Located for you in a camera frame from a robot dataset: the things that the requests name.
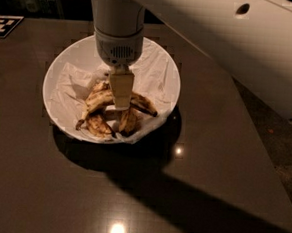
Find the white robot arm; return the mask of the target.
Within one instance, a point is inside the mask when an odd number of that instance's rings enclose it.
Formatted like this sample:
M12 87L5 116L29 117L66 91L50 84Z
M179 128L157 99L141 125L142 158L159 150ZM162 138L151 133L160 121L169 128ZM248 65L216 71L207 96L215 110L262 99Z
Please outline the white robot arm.
M137 61L149 11L292 124L292 2L91 1L98 53L107 64Z

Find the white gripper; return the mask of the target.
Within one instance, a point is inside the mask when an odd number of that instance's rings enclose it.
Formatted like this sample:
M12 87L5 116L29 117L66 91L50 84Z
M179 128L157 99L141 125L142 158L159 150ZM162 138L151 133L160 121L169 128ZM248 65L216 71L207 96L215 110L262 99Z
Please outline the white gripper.
M143 52L143 29L129 36L108 35L97 27L94 31L97 53L109 67L130 67L139 60ZM132 72L110 73L108 80L117 110L130 107L134 79Z

